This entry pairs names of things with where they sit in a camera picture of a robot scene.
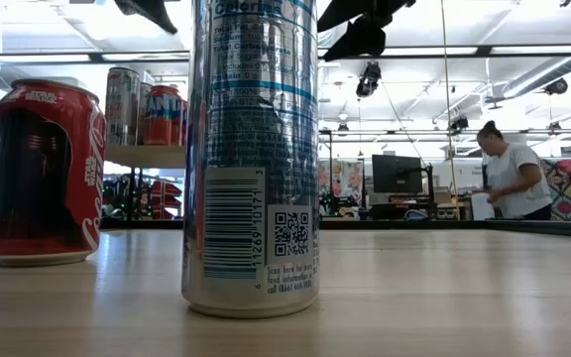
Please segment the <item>red soda can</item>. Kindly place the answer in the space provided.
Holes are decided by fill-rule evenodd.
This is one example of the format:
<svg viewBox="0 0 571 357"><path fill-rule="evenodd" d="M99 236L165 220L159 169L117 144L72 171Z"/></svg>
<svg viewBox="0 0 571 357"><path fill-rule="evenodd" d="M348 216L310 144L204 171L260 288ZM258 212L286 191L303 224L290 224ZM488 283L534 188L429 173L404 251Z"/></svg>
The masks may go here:
<svg viewBox="0 0 571 357"><path fill-rule="evenodd" d="M90 91L13 81L0 100L0 266L76 263L97 250L106 129Z"/></svg>

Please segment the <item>floral patterned cloth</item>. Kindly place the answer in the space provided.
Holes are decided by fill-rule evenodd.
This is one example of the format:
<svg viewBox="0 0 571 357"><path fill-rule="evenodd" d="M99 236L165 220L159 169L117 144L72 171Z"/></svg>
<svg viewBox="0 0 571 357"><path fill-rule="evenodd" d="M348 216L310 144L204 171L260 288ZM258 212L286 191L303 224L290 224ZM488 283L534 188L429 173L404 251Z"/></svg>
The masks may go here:
<svg viewBox="0 0 571 357"><path fill-rule="evenodd" d="M318 178L320 214L357 218L362 206L364 163L340 160L320 161Z"/></svg>

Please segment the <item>dark computer monitor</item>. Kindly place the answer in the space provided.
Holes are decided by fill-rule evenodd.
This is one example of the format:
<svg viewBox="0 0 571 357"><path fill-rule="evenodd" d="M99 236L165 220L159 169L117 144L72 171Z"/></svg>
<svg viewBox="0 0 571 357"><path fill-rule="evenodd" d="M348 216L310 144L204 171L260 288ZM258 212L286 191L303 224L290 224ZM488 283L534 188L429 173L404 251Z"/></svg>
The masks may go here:
<svg viewBox="0 0 571 357"><path fill-rule="evenodd" d="M372 169L376 193L422 193L419 158L373 155Z"/></svg>

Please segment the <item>silver blue Red Bull can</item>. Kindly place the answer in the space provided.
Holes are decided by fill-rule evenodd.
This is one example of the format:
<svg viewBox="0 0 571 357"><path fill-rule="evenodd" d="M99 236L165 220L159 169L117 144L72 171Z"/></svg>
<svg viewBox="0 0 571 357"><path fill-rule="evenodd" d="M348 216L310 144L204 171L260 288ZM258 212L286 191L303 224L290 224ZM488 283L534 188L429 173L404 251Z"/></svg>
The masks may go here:
<svg viewBox="0 0 571 357"><path fill-rule="evenodd" d="M181 292L287 315L319 291L315 0L193 0Z"/></svg>

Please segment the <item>wooden shelf black metal legs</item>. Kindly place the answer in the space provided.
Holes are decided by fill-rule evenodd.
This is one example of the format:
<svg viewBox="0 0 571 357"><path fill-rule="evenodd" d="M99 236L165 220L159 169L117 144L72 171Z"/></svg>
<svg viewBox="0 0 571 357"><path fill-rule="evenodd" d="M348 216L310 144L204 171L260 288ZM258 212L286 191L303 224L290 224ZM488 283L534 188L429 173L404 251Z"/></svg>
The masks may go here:
<svg viewBox="0 0 571 357"><path fill-rule="evenodd" d="M182 146L117 146L105 154L103 216L120 221L151 221L148 202L151 184L162 180L176 184L183 193L185 148Z"/></svg>

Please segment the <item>white Celsius can black lid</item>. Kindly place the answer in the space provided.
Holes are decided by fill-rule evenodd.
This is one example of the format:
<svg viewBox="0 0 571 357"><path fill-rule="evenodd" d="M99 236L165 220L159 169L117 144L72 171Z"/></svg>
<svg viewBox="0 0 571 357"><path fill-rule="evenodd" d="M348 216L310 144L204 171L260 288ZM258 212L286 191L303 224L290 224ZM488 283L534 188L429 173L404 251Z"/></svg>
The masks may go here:
<svg viewBox="0 0 571 357"><path fill-rule="evenodd" d="M140 100L140 76L127 67L111 67L107 74L105 117L107 142L135 146Z"/></svg>

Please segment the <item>silver ceiling duct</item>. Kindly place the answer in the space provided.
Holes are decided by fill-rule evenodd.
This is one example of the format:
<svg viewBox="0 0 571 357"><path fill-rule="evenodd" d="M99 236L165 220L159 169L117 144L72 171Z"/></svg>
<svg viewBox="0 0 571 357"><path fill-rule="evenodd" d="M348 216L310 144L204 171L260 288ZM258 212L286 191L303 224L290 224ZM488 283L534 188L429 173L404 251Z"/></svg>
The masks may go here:
<svg viewBox="0 0 571 357"><path fill-rule="evenodd" d="M549 59L508 83L503 88L503 98L510 99L525 95L560 79L570 72L571 57Z"/></svg>

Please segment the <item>white container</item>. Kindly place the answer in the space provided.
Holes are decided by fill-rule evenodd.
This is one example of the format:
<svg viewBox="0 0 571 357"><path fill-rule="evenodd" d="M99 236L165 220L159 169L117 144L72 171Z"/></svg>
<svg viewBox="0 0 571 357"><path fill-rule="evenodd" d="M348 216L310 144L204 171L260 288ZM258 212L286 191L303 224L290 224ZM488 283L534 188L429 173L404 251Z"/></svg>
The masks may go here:
<svg viewBox="0 0 571 357"><path fill-rule="evenodd" d="M471 194L472 216L476 221L484 221L495 217L495 208L489 203L487 192L476 192Z"/></svg>

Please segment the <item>person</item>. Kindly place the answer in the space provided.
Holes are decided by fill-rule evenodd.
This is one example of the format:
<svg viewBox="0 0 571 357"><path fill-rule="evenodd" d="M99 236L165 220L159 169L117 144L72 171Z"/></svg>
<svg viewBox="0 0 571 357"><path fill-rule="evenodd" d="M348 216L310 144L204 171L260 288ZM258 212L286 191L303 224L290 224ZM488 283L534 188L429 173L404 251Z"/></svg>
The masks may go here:
<svg viewBox="0 0 571 357"><path fill-rule="evenodd" d="M521 143L508 143L494 121L477 134L488 156L488 202L504 219L547 221L552 197L536 152Z"/></svg>

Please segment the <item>red storage bins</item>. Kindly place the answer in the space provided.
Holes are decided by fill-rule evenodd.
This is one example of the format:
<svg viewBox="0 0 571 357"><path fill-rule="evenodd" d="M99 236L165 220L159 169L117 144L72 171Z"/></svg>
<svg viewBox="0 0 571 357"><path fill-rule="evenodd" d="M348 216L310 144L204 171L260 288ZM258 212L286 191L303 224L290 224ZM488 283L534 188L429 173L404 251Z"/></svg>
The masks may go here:
<svg viewBox="0 0 571 357"><path fill-rule="evenodd" d="M174 183L154 180L151 184L148 209L154 220L178 219L182 209L182 190Z"/></svg>

